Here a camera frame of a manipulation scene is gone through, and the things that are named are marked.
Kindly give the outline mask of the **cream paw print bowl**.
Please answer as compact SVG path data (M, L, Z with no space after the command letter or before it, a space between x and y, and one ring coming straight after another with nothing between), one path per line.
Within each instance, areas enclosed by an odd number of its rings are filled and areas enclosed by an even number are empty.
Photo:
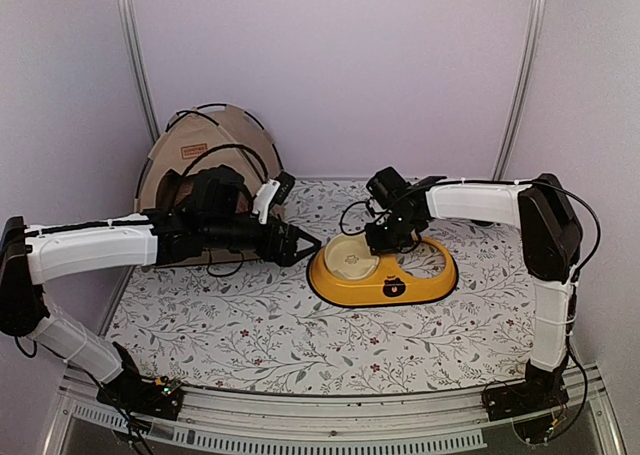
M324 248L323 261L328 272L344 281L360 281L371 276L379 265L364 234L334 237Z

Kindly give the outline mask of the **yellow double bowl holder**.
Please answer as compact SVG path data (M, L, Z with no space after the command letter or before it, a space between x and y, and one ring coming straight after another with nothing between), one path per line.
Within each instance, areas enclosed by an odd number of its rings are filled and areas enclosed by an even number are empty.
M432 278L418 278L401 268L395 254L376 255L379 265L368 278L344 281L331 275L323 261L324 248L309 261L309 287L321 300L341 308L381 308L433 303L451 295L458 284L459 271L446 248L432 239L424 242L444 257L443 271Z

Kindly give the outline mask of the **black tent pole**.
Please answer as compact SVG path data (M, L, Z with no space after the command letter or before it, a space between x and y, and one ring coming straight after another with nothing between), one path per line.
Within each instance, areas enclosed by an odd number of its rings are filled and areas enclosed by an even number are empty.
M197 157L216 144L219 123L199 111L176 113L154 144L141 170L134 196L134 210L155 207L162 177L170 171L182 173Z
M283 170L273 138L259 120L244 109L231 104L210 103L186 110L199 111L219 123L216 144L208 149L216 151L205 156L192 173L226 165L241 173L247 185L255 188Z

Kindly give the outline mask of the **beige pet tent fabric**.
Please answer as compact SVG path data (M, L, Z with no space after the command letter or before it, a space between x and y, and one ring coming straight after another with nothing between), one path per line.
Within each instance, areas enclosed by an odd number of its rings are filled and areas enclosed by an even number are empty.
M134 209L154 223L159 266L282 262L295 248L293 230L279 198L258 198L291 184L272 138L249 114L194 108L176 113L149 152Z

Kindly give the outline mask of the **pink checkered cushion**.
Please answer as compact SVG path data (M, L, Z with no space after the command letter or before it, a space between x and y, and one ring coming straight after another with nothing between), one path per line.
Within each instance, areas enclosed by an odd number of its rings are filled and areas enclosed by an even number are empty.
M195 178L195 175L189 175L185 180L182 180L177 172L167 172L158 185L155 196L155 207L166 209L180 204L183 199L191 194ZM250 212L252 208L252 195L246 187L243 187L240 189L240 194L238 195L236 212Z

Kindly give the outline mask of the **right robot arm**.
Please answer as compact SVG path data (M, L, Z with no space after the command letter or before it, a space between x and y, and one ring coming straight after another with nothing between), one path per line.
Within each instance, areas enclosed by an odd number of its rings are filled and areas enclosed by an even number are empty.
M517 402L537 411L555 395L569 360L576 315L576 283L583 239L581 223L558 178L497 182L429 176L415 184L394 168L377 172L366 189L381 208L366 224L372 253L395 254L435 219L466 219L518 228L536 311L534 342Z

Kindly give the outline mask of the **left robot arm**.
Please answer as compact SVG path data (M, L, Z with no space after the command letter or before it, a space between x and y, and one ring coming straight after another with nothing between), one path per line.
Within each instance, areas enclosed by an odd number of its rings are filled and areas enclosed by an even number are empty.
M1 331L28 338L84 369L128 409L148 401L148 382L127 351L86 329L44 300L50 280L125 266L166 266L211 249L254 253L291 267L315 254L320 240L272 215L295 180L286 172L255 194L228 166L182 177L164 208L131 215L43 226L10 218L1 239Z

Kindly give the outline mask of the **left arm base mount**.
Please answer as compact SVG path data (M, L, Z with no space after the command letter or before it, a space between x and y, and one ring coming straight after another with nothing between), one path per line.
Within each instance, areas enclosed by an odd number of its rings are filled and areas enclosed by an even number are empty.
M184 391L167 384L121 373L98 389L97 401L123 412L176 421L182 409Z

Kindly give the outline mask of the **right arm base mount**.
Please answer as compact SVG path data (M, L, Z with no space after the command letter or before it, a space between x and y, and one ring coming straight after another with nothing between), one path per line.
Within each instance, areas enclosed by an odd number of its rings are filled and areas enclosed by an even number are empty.
M481 394L489 420L511 420L516 436L528 445L541 445L551 440L564 420L568 401L563 387L545 393L525 382L490 383Z

